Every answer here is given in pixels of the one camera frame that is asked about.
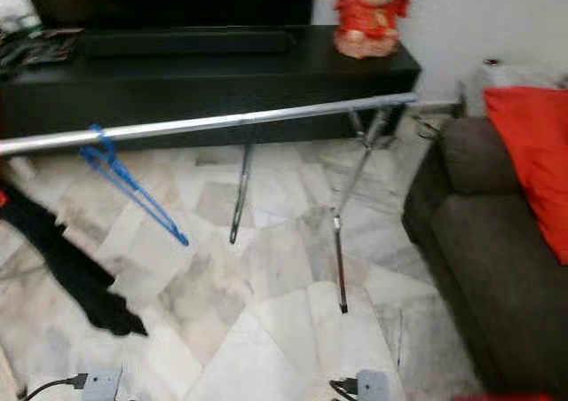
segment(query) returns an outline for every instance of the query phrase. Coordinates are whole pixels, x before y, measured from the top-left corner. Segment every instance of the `red doll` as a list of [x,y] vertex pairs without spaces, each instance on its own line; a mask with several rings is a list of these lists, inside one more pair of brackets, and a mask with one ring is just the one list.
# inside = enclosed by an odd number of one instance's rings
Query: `red doll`
[[409,0],[337,0],[335,47],[361,59],[383,57],[398,44],[397,17],[406,17]]

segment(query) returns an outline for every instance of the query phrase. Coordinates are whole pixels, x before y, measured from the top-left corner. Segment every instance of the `plastic hanger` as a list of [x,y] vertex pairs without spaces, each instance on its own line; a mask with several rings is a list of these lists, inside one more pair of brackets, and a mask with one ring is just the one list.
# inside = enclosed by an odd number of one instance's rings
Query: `plastic hanger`
[[81,157],[103,177],[120,188],[131,200],[135,201],[158,224],[176,237],[181,244],[189,246],[187,237],[179,231],[170,215],[136,182],[128,169],[118,160],[113,141],[105,136],[104,131],[98,125],[91,125],[91,129],[98,132],[100,143],[105,147],[106,151],[102,152],[92,146],[85,146],[79,149]]

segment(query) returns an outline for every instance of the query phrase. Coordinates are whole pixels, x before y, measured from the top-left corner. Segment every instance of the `clothes drying rack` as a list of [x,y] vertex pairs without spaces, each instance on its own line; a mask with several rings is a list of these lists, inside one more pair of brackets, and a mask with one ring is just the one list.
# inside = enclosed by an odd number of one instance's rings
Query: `clothes drying rack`
[[[134,138],[151,138],[162,135],[194,132],[199,130],[221,129],[235,126],[252,125],[266,122],[278,122],[284,120],[303,119],[316,115],[347,113],[357,136],[364,147],[359,162],[349,177],[341,198],[335,207],[331,208],[333,228],[335,235],[335,252],[337,259],[337,273],[340,290],[340,308],[342,313],[348,311],[347,297],[345,293],[345,279],[343,272],[343,251],[341,244],[342,212],[351,197],[355,184],[365,167],[370,154],[381,136],[382,130],[387,124],[388,111],[394,106],[403,106],[418,100],[413,92],[383,95],[370,98],[359,98],[345,101],[316,104],[311,106],[299,106],[282,108],[269,111],[258,111],[244,114],[228,114],[199,119],[184,119],[171,122],[157,122],[120,126],[105,129],[107,138],[119,141]],[[367,131],[364,130],[358,111],[375,109],[376,114]],[[45,149],[61,148],[73,145],[96,144],[99,135],[92,130],[78,130],[49,135],[38,135],[23,138],[3,139],[0,141],[0,157],[22,155],[29,152]],[[233,213],[230,241],[235,242],[241,221],[241,213],[245,204],[247,187],[250,176],[252,161],[252,145],[245,145],[245,153],[242,163],[241,181],[239,183],[238,198]]]

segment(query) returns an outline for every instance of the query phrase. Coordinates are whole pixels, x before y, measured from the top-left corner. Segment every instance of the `marble floor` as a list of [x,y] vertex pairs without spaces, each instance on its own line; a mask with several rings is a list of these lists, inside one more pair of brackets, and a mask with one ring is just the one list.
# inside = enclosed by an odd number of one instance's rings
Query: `marble floor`
[[[373,369],[386,374],[391,400],[480,392],[400,223],[428,145],[405,117],[359,180],[343,216],[346,315],[328,211],[362,154],[356,141],[259,145],[234,245],[241,147],[119,154],[174,216],[188,248],[78,157],[34,159],[37,176],[16,182],[116,275],[112,290],[126,297],[149,337],[92,328],[35,250],[0,224],[0,344],[18,385],[121,367],[118,401],[329,401],[329,379]],[[81,393],[58,387],[35,398],[52,399]]]

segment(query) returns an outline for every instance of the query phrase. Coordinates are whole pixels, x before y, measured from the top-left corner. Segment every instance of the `electrical cord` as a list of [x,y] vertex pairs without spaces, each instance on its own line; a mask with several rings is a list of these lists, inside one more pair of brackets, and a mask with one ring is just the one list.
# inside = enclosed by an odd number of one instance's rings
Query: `electrical cord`
[[349,401],[357,401],[357,398],[351,395],[357,395],[357,379],[347,378],[340,381],[329,381],[329,385],[337,392],[339,395],[344,397]]
[[43,386],[40,386],[31,394],[23,397],[21,401],[29,401],[40,392],[43,392],[44,390],[57,385],[73,385],[75,389],[83,389],[85,386],[85,382],[87,381],[87,376],[88,376],[87,373],[79,373],[77,376],[69,377],[68,379],[62,379],[60,381],[50,381],[49,383],[45,383]]

